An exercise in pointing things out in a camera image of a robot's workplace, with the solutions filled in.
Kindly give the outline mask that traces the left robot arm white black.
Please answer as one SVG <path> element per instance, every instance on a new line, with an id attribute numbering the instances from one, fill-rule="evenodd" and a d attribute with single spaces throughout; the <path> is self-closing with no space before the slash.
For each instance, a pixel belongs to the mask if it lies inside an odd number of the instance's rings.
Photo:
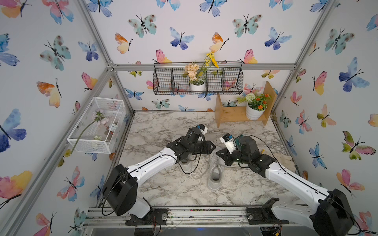
<path id="1" fill-rule="evenodd" d="M 149 202 L 138 197 L 139 186 L 160 171 L 180 165 L 189 155 L 210 155 L 216 146 L 205 140 L 207 130 L 202 124 L 191 127 L 185 136 L 168 143 L 152 157 L 129 167 L 122 164 L 114 167 L 101 191 L 113 213 L 117 216 L 129 213 L 142 219 L 152 212 Z"/>

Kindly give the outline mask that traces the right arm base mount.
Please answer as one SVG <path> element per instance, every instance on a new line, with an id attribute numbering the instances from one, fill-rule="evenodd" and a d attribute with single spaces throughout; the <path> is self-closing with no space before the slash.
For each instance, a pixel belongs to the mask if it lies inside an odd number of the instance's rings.
<path id="1" fill-rule="evenodd" d="M 265 224 L 289 224 L 287 220 L 279 220 L 275 217 L 272 211 L 274 203 L 278 202 L 279 198 L 271 198 L 261 206 L 254 206 L 246 209 L 246 218 L 250 225 L 265 225 Z"/>

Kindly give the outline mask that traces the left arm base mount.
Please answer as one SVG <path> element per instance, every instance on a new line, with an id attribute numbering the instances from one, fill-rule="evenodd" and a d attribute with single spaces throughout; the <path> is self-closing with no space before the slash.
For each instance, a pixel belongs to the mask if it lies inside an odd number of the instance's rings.
<path id="1" fill-rule="evenodd" d="M 166 208 L 148 208 L 148 212 L 131 209 L 127 212 L 126 226 L 147 226 L 158 225 L 165 226 L 168 219 L 168 209 Z"/>

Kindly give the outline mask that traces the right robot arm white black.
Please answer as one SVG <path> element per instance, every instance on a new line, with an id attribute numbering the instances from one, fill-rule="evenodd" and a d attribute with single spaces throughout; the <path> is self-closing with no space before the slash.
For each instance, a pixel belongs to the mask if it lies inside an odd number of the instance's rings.
<path id="1" fill-rule="evenodd" d="M 248 169 L 261 177 L 273 181 L 300 198 L 305 205 L 289 204 L 278 198 L 264 205 L 266 218 L 287 220 L 306 226 L 320 236 L 347 236 L 356 226 L 347 197 L 338 189 L 333 191 L 320 187 L 285 168 L 274 156 L 262 154 L 255 136 L 240 135 L 234 138 L 229 133 L 220 138 L 225 149 L 217 152 L 226 166 L 233 163 L 247 164 Z"/>

